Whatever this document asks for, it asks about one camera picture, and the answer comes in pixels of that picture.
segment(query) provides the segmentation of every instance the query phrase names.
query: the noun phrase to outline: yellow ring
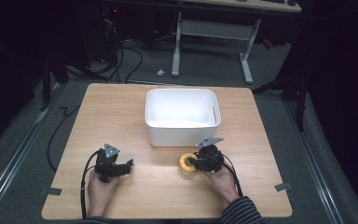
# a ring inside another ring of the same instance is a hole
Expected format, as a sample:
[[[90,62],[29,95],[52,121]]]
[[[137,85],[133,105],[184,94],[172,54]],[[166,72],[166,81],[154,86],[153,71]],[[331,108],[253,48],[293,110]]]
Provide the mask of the yellow ring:
[[[197,159],[197,156],[194,155],[194,153],[186,153],[183,156],[181,156],[180,160],[179,160],[179,165],[180,167],[185,170],[186,172],[195,172],[196,171],[196,167],[194,165],[187,165],[186,164],[186,160],[188,160],[188,158],[193,158],[193,159]]]

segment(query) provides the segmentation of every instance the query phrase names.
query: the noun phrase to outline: gray carpet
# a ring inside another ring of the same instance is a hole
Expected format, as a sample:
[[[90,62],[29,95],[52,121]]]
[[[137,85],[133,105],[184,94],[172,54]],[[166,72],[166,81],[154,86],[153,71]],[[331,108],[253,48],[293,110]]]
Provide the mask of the gray carpet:
[[[232,53],[233,46],[223,46],[221,51],[211,52],[212,46],[201,49],[184,49],[181,61],[181,75],[171,77],[172,46],[148,47],[142,44],[134,49],[143,55],[142,65],[131,75],[132,80],[142,80],[158,83],[181,85],[229,86],[257,88],[273,80],[282,64],[290,46],[277,47],[268,50],[255,45],[249,64],[254,75],[255,83],[247,85],[241,72],[238,55]],[[124,60],[119,70],[121,79],[138,64],[140,56],[131,50],[124,50]],[[158,76],[157,71],[166,72]],[[49,138],[64,118],[61,106],[68,111],[81,103],[84,92],[91,82],[88,77],[71,76],[70,82],[64,87],[63,93],[49,110],[40,131],[37,133],[31,150],[26,156],[20,170],[7,189],[0,202],[0,223],[75,223],[75,221],[44,220],[41,217],[46,196],[39,192],[49,187],[54,177],[47,160],[47,145]],[[0,174],[5,170],[14,151],[21,143],[26,131],[38,115],[41,107],[41,85],[35,89],[36,97],[13,119],[10,127],[0,139]],[[285,218],[267,218],[267,223],[330,223],[324,205],[315,188],[306,164],[301,142],[276,91],[255,97],[268,140],[278,163],[282,179],[293,186],[287,191],[293,207],[293,214]],[[308,109],[305,114],[305,134],[310,140],[315,157],[320,162],[327,182],[337,199],[341,215],[346,223],[358,223],[358,202],[351,191],[350,184],[340,172],[340,167],[331,154],[325,142],[323,132],[308,99]],[[57,131],[51,142],[51,160],[57,166],[65,147],[76,113],[73,114]]]

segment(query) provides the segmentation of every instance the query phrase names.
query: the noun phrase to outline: desk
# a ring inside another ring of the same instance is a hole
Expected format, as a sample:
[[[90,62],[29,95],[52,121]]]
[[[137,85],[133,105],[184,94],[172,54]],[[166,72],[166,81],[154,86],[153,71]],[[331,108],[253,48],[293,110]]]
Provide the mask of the desk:
[[[260,0],[248,0],[246,2],[240,2],[238,0],[183,0],[180,1],[188,3],[209,4],[225,7],[245,7],[262,10],[276,10],[281,12],[300,12],[301,7],[298,4],[289,6],[287,1],[284,4],[271,3]],[[236,40],[247,41],[244,48],[244,52],[240,53],[240,61],[242,66],[245,82],[248,84],[253,83],[251,71],[249,69],[248,57],[255,41],[255,36],[259,28],[261,20],[256,19],[252,25],[238,25],[227,24],[221,22],[209,22],[209,21],[193,21],[182,20],[182,13],[178,13],[178,20],[176,25],[176,43],[175,50],[173,52],[172,60],[172,75],[174,77],[179,76],[180,68],[180,40],[181,35],[200,35]]]
[[[227,205],[209,180],[201,172],[186,173],[179,167],[181,155],[198,149],[152,147],[148,143],[145,98],[155,88],[183,87],[89,85],[51,185],[62,193],[47,197],[43,218],[81,218],[79,188],[84,166],[104,143],[121,150],[117,163],[134,159],[131,173],[121,177],[107,217],[220,217]],[[216,94],[222,116],[215,136],[225,140],[216,145],[234,163],[243,193],[253,199],[263,217],[290,216],[286,192],[274,188],[282,178],[252,92],[205,88]]]

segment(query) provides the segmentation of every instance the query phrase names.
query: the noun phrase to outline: right hand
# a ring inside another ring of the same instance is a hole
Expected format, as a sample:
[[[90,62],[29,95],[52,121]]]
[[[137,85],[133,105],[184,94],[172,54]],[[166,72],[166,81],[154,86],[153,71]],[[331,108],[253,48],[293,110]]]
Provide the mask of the right hand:
[[[210,180],[213,188],[222,195],[228,204],[240,198],[235,189],[234,177],[227,167],[222,166],[218,172],[203,172]]]

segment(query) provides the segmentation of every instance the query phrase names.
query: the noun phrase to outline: white desk leg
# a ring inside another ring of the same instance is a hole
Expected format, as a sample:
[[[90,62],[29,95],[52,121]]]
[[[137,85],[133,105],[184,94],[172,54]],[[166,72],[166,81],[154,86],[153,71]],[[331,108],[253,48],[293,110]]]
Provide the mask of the white desk leg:
[[[180,65],[180,35],[182,32],[182,12],[178,12],[178,22],[176,25],[176,45],[175,52],[173,53],[172,62],[172,76],[179,76],[179,65]]]
[[[258,31],[258,27],[260,26],[260,22],[261,22],[260,19],[255,21],[255,25],[252,29],[251,36],[248,40],[248,45],[246,47],[246,51],[244,53],[240,54],[242,71],[245,76],[245,82],[248,84],[253,83],[251,70],[249,69],[249,64],[248,64],[248,56],[249,56],[249,53],[251,52],[252,45],[255,42],[255,36],[257,35],[257,31]]]

